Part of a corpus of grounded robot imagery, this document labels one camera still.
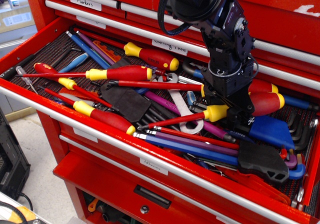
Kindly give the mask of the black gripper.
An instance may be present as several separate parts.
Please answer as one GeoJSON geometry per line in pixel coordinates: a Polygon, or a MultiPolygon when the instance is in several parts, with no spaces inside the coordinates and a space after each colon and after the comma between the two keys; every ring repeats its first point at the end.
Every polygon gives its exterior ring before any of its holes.
{"type": "Polygon", "coordinates": [[[226,127],[232,131],[249,133],[255,117],[254,105],[250,99],[248,88],[252,78],[240,72],[232,75],[218,75],[206,67],[201,70],[204,84],[204,98],[208,106],[227,105],[226,127]]]}

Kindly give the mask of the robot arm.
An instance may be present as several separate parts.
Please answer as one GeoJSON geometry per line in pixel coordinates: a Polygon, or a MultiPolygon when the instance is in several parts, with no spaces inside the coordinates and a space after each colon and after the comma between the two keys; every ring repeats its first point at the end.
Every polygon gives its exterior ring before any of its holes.
{"type": "Polygon", "coordinates": [[[160,0],[158,24],[168,36],[176,36],[191,26],[200,30],[210,61],[201,70],[204,93],[209,104],[219,98],[229,109],[225,124],[235,130],[249,127],[255,107],[249,86],[256,74],[251,51],[255,39],[237,0],[160,0]]]}

